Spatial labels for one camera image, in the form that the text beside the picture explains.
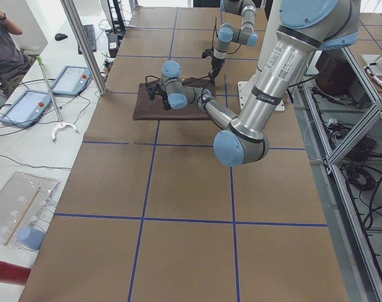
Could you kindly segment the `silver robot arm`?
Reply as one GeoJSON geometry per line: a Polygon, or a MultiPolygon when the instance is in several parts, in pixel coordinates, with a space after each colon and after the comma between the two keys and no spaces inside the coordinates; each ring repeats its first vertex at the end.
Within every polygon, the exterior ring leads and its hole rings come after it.
{"type": "Polygon", "coordinates": [[[197,105],[220,132],[213,148],[217,159],[234,167],[261,160],[269,142],[264,128],[283,94],[298,78],[307,58],[317,50],[333,50],[356,42],[359,34],[359,1],[276,1],[269,16],[277,18],[277,42],[266,61],[260,61],[260,72],[253,78],[248,98],[239,114],[220,104],[207,88],[185,86],[180,65],[168,60],[162,66],[157,88],[172,109],[197,105]]]}
{"type": "Polygon", "coordinates": [[[208,74],[210,82],[214,82],[219,75],[231,42],[253,47],[258,41],[258,34],[254,31],[256,1],[220,1],[220,9],[241,16],[242,24],[240,28],[236,28],[230,23],[223,23],[218,31],[215,45],[206,49],[206,56],[211,57],[211,70],[208,74]]]}

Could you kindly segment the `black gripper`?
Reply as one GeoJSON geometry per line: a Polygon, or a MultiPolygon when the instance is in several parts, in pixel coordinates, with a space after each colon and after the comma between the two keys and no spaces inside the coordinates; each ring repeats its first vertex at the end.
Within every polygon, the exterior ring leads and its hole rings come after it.
{"type": "Polygon", "coordinates": [[[158,88],[157,88],[158,95],[160,95],[162,97],[162,100],[163,100],[163,108],[164,108],[164,110],[170,110],[171,109],[171,105],[168,102],[168,95],[167,95],[166,90],[160,84],[158,84],[157,86],[158,86],[158,88]]]}
{"type": "Polygon", "coordinates": [[[225,60],[218,59],[216,57],[211,58],[211,71],[208,73],[210,83],[214,83],[215,79],[220,74],[222,67],[224,66],[225,60]]]}

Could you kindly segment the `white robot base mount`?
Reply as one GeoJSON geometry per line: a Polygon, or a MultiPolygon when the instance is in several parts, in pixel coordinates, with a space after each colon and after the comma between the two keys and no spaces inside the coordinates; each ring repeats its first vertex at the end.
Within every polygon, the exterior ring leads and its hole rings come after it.
{"type": "Polygon", "coordinates": [[[259,80],[261,73],[262,70],[259,67],[259,63],[257,63],[256,71],[248,81],[238,81],[237,88],[240,109],[243,109],[247,104],[247,101],[252,98],[264,103],[271,103],[269,100],[271,97],[256,87],[256,82],[259,80]]]}

